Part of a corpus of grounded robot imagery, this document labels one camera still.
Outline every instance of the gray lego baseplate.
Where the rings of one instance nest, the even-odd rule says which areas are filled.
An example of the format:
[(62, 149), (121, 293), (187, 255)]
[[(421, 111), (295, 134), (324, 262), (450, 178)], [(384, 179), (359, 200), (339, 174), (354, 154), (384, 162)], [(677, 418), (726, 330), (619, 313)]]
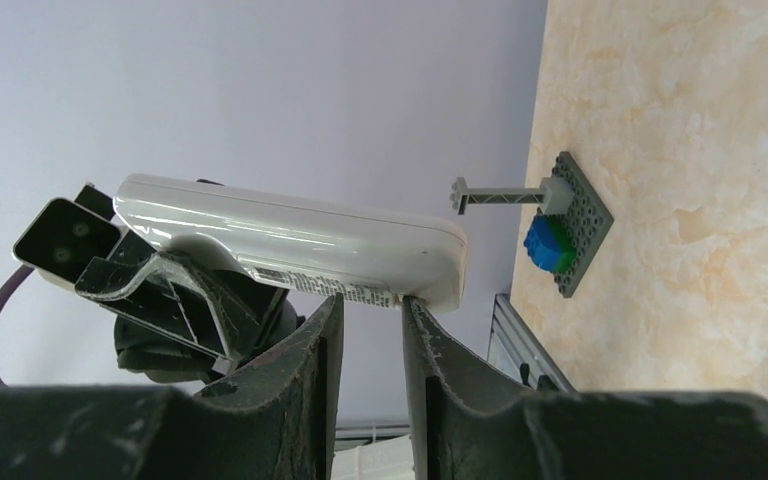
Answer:
[(555, 159), (552, 176), (566, 180), (575, 192), (567, 213), (553, 215), (561, 220), (575, 248), (575, 260), (569, 270), (555, 274), (558, 291), (565, 298), (570, 298), (614, 224), (614, 217), (569, 152), (561, 152)]

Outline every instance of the beige marble surface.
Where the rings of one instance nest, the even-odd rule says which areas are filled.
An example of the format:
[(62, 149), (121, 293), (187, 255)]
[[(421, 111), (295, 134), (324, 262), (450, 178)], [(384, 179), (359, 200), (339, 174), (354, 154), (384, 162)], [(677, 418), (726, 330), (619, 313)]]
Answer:
[(768, 398), (768, 0), (550, 0), (529, 186), (560, 150), (616, 221), (569, 300), (520, 249), (512, 302), (573, 385)]

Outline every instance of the white plastic casing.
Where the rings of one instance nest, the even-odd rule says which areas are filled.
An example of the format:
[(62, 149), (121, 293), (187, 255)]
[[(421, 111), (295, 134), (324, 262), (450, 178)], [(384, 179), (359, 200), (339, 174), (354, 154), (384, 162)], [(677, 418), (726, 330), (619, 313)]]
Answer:
[(446, 220), (149, 175), (126, 178), (114, 208), (155, 248), (261, 283), (434, 312), (463, 296), (466, 235)]

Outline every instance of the gray background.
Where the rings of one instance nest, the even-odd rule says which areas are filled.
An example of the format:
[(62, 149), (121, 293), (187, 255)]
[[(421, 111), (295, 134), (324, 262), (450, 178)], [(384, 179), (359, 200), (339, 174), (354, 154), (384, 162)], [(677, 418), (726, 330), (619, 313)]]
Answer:
[[(517, 207), (456, 217), (456, 176), (525, 175), (546, 1), (0, 2), (0, 285), (52, 197), (133, 172), (438, 215), (470, 241), (444, 326), (486, 355)], [(310, 313), (319, 299), (294, 294)], [(32, 277), (0, 322), (8, 384), (144, 383), (110, 314)], [(340, 419), (406, 417), (399, 314), (351, 305)]]

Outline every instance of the label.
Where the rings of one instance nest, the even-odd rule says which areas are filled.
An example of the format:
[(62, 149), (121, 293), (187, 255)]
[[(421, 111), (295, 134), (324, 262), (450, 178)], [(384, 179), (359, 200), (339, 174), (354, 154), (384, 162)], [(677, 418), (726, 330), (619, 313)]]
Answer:
[(266, 268), (252, 268), (251, 271), (255, 280), (278, 283), (284, 285), (285, 288), (300, 292), (313, 293), (323, 297), (342, 293), (346, 300), (352, 302), (384, 308), (396, 308), (398, 306), (398, 295), (380, 288), (345, 284), (333, 278), (326, 278), (321, 275), (312, 277), (300, 272), (279, 272)]

